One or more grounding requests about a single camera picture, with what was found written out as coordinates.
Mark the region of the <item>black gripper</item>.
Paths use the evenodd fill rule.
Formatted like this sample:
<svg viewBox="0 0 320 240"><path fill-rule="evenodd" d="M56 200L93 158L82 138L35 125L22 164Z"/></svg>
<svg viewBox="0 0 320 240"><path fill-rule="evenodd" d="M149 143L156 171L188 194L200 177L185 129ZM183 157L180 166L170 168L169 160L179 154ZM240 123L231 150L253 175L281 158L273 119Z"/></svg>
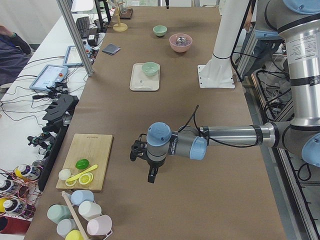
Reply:
<svg viewBox="0 0 320 240"><path fill-rule="evenodd" d="M138 139L136 139L134 144L131 146L129 158L132 162L134 162L137 158L143 159L145 161L148 160L147 142L142 140L143 136L146 136L146 134L141 133ZM156 164L150 165L148 176L147 176L148 183L151 183L151 184L155 183L158 169L159 167Z"/></svg>

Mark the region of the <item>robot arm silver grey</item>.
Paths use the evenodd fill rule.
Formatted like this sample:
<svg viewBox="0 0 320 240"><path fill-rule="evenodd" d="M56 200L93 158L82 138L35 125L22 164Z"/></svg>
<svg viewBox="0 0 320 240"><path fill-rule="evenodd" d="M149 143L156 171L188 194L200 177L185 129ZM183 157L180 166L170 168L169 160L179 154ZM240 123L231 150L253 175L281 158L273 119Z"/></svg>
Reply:
<svg viewBox="0 0 320 240"><path fill-rule="evenodd" d="M137 139L130 159L149 164L153 183L168 155L202 160L209 145L248 148L265 145L285 149L305 162L320 164L320 3L317 0L260 0L255 37L284 40L294 118L249 126L182 126L178 131L153 123L146 141Z"/></svg>

